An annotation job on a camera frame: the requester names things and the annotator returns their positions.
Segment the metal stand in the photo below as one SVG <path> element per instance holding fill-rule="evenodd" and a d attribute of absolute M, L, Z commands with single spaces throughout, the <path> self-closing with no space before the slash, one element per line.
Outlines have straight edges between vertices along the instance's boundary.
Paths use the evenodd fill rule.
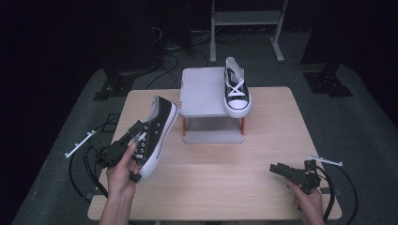
<path fill-rule="evenodd" d="M 288 0 L 283 0 L 281 10 L 270 11 L 222 11 L 216 12 L 215 0 L 211 5 L 211 40 L 210 40 L 210 63 L 217 61 L 216 57 L 216 25 L 277 25 L 274 37 L 270 38 L 272 48 L 279 63 L 284 62 L 284 58 L 279 48 L 278 40 L 282 30 L 284 14 L 286 12 Z"/>
<path fill-rule="evenodd" d="M 340 63 L 328 62 L 320 72 L 305 72 L 304 77 L 314 94 L 329 94 L 330 97 L 352 97 L 350 90 L 336 77 Z"/>
<path fill-rule="evenodd" d="M 124 77 L 112 65 L 103 65 L 107 80 L 93 101 L 104 101 L 109 97 L 126 97 L 134 84 L 134 77 Z"/>

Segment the wooden table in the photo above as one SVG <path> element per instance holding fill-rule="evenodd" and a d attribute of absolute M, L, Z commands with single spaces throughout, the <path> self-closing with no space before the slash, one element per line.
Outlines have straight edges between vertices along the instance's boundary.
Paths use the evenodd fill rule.
<path fill-rule="evenodd" d="M 294 195 L 283 177 L 269 171 L 281 162 L 304 169 L 306 155 L 316 155 L 298 105 L 287 87 L 250 88 L 253 108 L 246 117 L 243 143 L 186 144 L 182 118 L 171 128 L 161 159 L 145 181 L 137 185 L 130 219 L 162 221 L 227 221 L 300 219 Z M 179 102 L 179 90 L 131 91 L 114 141 L 135 121 L 149 115 L 153 96 Z M 107 187 L 105 172 L 100 176 Z M 327 187 L 322 180 L 321 187 Z M 94 196 L 88 210 L 100 219 L 106 202 Z M 323 195 L 324 209 L 329 195 Z M 337 201 L 330 219 L 342 215 Z"/>

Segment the white shelving unit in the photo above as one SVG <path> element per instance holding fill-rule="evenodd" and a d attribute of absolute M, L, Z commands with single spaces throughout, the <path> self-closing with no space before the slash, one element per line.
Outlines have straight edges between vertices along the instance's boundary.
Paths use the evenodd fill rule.
<path fill-rule="evenodd" d="M 278 62 L 284 62 L 284 58 L 279 48 L 278 40 L 281 33 L 284 14 L 286 12 L 287 1 L 283 0 L 281 10 L 269 11 L 216 11 L 215 1 L 212 0 L 211 6 L 211 40 L 210 40 L 210 62 L 215 63 L 216 58 L 216 26 L 218 25 L 258 25 L 276 24 L 275 36 L 270 38 L 272 48 Z"/>
<path fill-rule="evenodd" d="M 224 109 L 224 67 L 186 68 L 182 72 L 179 113 L 185 143 L 242 143 L 244 118 Z"/>

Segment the handheld controller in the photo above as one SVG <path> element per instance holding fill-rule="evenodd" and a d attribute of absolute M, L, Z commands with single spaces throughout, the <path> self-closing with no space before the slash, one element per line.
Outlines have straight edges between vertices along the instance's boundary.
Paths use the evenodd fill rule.
<path fill-rule="evenodd" d="M 269 170 L 272 173 L 283 176 L 300 187 L 300 189 L 307 195 L 311 193 L 311 189 L 318 188 L 321 183 L 321 178 L 316 173 L 315 160 L 304 161 L 305 170 L 295 169 L 278 163 L 276 166 L 271 164 Z"/>
<path fill-rule="evenodd" d="M 129 142 L 133 140 L 135 143 L 138 143 L 139 141 L 141 141 L 140 139 L 145 136 L 145 133 L 142 133 L 142 130 L 144 130 L 144 124 L 138 120 L 126 132 L 126 134 L 123 135 L 123 137 L 113 142 L 108 148 L 97 153 L 97 163 L 102 166 L 102 169 L 105 169 L 107 167 L 114 167 L 115 165 L 117 165 L 117 163 L 120 161 L 120 159 L 123 157 L 123 154 L 129 147 Z M 135 157 L 135 155 L 131 158 L 136 160 L 137 163 L 141 165 L 140 159 Z M 141 174 L 134 174 L 133 172 L 130 173 L 130 180 L 134 183 L 137 183 L 140 179 Z"/>

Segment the white connector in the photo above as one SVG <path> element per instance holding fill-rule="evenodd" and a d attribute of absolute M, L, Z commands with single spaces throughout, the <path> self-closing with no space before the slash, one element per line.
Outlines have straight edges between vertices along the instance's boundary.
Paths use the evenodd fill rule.
<path fill-rule="evenodd" d="M 307 155 L 307 158 L 314 159 L 314 160 L 321 161 L 321 162 L 325 162 L 325 163 L 332 164 L 332 165 L 336 165 L 336 166 L 343 166 L 343 162 L 334 162 L 334 161 L 330 161 L 330 160 L 324 159 L 322 157 L 315 157 L 315 156 L 312 156 L 310 154 Z"/>
<path fill-rule="evenodd" d="M 82 144 L 84 144 L 84 143 L 85 143 L 91 136 L 93 136 L 95 133 L 97 133 L 97 131 L 95 131 L 95 130 L 91 130 L 91 133 L 90 133 L 90 132 L 87 132 L 87 137 L 85 137 L 85 139 L 82 140 L 82 142 L 80 142 L 80 143 L 75 143 L 75 148 L 74 148 L 71 152 L 66 153 L 66 154 L 65 154 L 65 157 L 66 157 L 66 158 L 69 158 L 74 152 L 77 151 L 77 149 L 80 148 L 80 146 L 82 146 Z"/>

